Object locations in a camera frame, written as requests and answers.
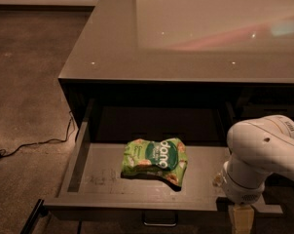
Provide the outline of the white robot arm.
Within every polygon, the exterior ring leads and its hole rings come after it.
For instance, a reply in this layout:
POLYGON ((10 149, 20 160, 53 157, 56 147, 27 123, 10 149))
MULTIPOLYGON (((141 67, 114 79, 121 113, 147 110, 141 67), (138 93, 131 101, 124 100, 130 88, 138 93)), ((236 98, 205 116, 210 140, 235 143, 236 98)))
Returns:
POLYGON ((213 184, 233 202, 229 207, 232 234, 250 234, 252 205, 265 190, 272 174, 294 181, 294 121, 271 115, 235 123, 227 133, 230 158, 213 184))

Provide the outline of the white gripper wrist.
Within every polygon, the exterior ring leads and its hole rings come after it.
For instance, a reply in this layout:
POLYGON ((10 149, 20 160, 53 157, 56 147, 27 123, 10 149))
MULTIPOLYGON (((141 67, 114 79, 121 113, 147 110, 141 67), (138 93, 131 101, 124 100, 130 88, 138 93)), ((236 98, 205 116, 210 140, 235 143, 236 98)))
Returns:
POLYGON ((232 224, 232 234, 251 234, 254 221, 254 210, 250 206, 262 195, 265 185, 247 188, 235 182, 229 174, 229 161, 225 162, 220 173, 212 181, 214 187, 220 187, 226 197, 237 205, 228 209, 232 224))

